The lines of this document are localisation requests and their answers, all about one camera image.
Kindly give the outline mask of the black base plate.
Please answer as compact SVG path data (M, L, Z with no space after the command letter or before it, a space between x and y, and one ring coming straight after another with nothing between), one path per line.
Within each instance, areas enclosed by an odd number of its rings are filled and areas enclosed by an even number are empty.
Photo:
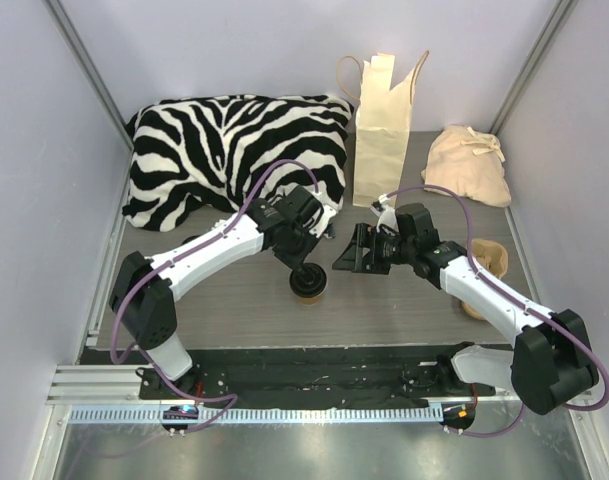
M448 372L447 346L193 350L195 365L175 387L182 398L222 408L384 410L421 408L431 398L491 397Z

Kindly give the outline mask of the beige cloth drawstring pouch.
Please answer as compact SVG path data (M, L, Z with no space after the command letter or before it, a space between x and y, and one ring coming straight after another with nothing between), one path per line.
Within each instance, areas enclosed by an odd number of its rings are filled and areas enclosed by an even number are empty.
M421 177L460 197L505 208L512 198L499 139L470 126L448 125L433 141Z

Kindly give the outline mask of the cardboard cup carrier tray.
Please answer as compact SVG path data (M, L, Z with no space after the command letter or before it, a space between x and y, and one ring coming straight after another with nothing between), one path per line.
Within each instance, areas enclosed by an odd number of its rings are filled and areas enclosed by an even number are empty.
M506 248L493 240L473 238L471 252L477 263L492 276L502 279L509 268Z

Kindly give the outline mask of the zebra print cushion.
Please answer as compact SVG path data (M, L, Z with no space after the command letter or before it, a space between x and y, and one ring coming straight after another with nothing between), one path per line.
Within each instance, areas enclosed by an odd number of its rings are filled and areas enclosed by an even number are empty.
M335 95L253 94L167 99L136 111L128 196L135 228L169 232L203 206L237 212L251 189L301 185L341 210L353 105Z

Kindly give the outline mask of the single brown paper cup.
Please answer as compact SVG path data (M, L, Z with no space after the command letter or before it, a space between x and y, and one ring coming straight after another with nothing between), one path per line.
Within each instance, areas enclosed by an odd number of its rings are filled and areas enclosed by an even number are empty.
M317 295L312 295L312 296L299 296L298 300L303 304L303 305L314 305L316 303L318 303L321 298L322 298L323 294L317 294Z

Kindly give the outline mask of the single black cup lid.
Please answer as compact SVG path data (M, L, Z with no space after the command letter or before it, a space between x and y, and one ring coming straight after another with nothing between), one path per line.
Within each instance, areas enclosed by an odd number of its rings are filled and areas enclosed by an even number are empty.
M289 286L300 298L315 298L323 294L327 286L327 275L320 265L304 263L290 273Z

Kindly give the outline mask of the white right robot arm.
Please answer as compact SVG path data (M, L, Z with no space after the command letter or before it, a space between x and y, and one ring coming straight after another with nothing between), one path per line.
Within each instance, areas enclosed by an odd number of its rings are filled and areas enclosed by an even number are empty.
M441 391L461 393L478 383L515 393L532 412L545 415L594 387L597 363L582 318L553 312L488 273L454 241L443 241L421 203L377 205L374 225L356 224L333 267L386 275L407 265L416 276L469 305L509 342L507 350L465 343L435 371Z

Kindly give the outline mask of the cream paper bag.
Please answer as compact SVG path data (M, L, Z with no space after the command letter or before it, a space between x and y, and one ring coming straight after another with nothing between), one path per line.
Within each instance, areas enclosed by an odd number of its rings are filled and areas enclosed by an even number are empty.
M337 81L343 93L358 102L352 188L356 207L368 207L380 195L400 187L417 82L429 55L425 51L397 85L392 84L396 61L392 54L377 53L368 61L346 55L337 62L341 65L350 59L360 73L357 94Z

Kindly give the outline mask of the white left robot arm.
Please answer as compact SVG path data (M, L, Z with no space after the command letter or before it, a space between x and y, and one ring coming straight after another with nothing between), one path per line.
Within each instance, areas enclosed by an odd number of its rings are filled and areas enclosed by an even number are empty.
M163 372L162 386L174 398L197 385L194 363L177 333L176 303L227 266L264 251L289 268L289 287L305 303L327 286L324 269L308 255L337 211L318 193L296 187L272 200L254 199L244 210L181 246L150 257L135 251L122 262L109 307L118 326Z

